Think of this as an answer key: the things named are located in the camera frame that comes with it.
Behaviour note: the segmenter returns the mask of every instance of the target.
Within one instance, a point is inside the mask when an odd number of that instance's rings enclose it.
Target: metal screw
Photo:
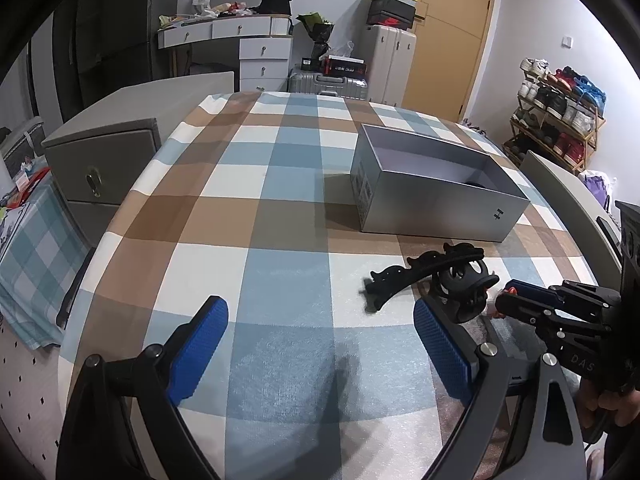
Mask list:
[[[148,357],[159,357],[162,353],[162,345],[153,344],[145,348],[145,354]]]
[[[486,356],[493,357],[498,353],[498,347],[493,343],[482,343],[480,351]]]
[[[558,359],[556,359],[556,356],[553,354],[550,354],[549,352],[542,355],[542,360],[545,362],[546,365],[549,365],[549,366],[556,366],[558,364]]]
[[[84,366],[88,368],[95,368],[97,367],[99,362],[100,362],[100,356],[98,354],[92,354],[87,359],[84,360]]]

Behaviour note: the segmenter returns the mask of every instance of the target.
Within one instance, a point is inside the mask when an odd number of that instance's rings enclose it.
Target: shoe rack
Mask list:
[[[542,88],[543,86],[553,88],[554,90],[564,95],[566,99],[569,99],[570,101],[575,103],[575,105],[578,107],[578,110],[580,110],[582,113],[594,118],[594,129],[587,135],[584,135],[582,132],[576,130],[571,124],[565,123],[562,119],[556,118],[545,108],[539,107],[532,101],[527,101],[525,98],[521,97],[518,94],[518,109],[524,110],[526,112],[539,112],[539,114],[537,114],[536,116],[540,119],[541,126],[544,123],[551,124],[555,126],[561,133],[565,133],[578,140],[584,147],[584,159],[580,162],[580,164],[569,163],[564,158],[564,156],[559,155],[554,151],[553,146],[545,144],[535,135],[532,130],[530,130],[520,122],[515,121],[514,119],[510,119],[511,133],[513,135],[509,140],[513,140],[514,137],[522,133],[532,139],[543,150],[544,153],[548,153],[549,155],[551,155],[551,160],[553,160],[558,166],[560,166],[564,170],[570,171],[573,174],[581,173],[587,168],[591,155],[593,155],[593,153],[598,149],[598,133],[600,131],[600,128],[607,122],[606,119],[598,114],[598,111],[593,105],[586,102],[582,98],[577,100],[575,98],[576,96],[571,94],[571,92],[568,92],[560,85],[555,84],[552,81],[547,80],[546,78],[542,78],[533,72],[523,72],[525,73],[525,77],[527,79],[535,82],[537,85],[539,85],[540,88]],[[509,149],[508,146],[503,145],[502,150],[516,166],[520,165],[521,160]]]

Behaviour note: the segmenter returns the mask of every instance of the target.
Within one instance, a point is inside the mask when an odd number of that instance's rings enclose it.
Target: drawer handle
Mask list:
[[[102,187],[102,180],[100,174],[95,168],[89,168],[89,172],[86,174],[86,182],[89,184],[92,193],[96,198],[100,198],[100,188]]]

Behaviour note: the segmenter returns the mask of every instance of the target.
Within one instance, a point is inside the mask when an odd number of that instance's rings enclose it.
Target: table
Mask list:
[[[31,350],[60,345],[56,316],[88,247],[69,221],[62,197],[48,173],[0,260],[0,312]]]
[[[177,76],[176,48],[201,41],[223,40],[212,46],[218,49],[215,60],[239,66],[239,90],[278,91],[287,87],[293,48],[290,26],[291,17],[286,14],[178,22],[171,28],[158,31],[158,48],[171,48],[172,75]],[[231,38],[238,42],[229,43]]]
[[[369,314],[363,278],[458,240],[360,232],[348,173],[362,123],[483,150],[530,197],[503,243],[478,244],[500,276],[492,297],[511,278],[593,283],[555,213],[468,128],[329,96],[210,96],[158,151],[97,248],[60,352],[63,408],[88,355],[137,355],[217,294],[229,326],[179,409],[220,476],[421,478],[460,410],[415,332],[414,291]],[[498,328],[509,340],[511,327]]]

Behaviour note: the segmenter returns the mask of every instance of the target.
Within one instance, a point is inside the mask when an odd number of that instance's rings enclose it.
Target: door frame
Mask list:
[[[486,40],[487,37],[489,35],[489,28],[491,25],[491,19],[494,16],[494,5],[495,5],[495,0],[490,0],[489,1],[489,10],[487,11],[486,14],[486,20],[484,22],[484,32],[482,33],[482,40],[480,42],[480,48],[478,49],[478,56],[476,57],[476,63],[474,65],[474,72],[471,78],[471,81],[469,82],[469,86],[466,89],[466,93],[465,93],[465,99],[462,101],[462,108],[460,108],[460,113],[458,114],[458,121],[461,121],[464,117],[464,114],[466,113],[466,108],[469,104],[469,99],[471,97],[471,92],[473,91],[473,88],[476,84],[476,80],[478,79],[478,70],[480,69],[480,63],[482,61],[482,55],[484,54],[484,50],[486,48]]]

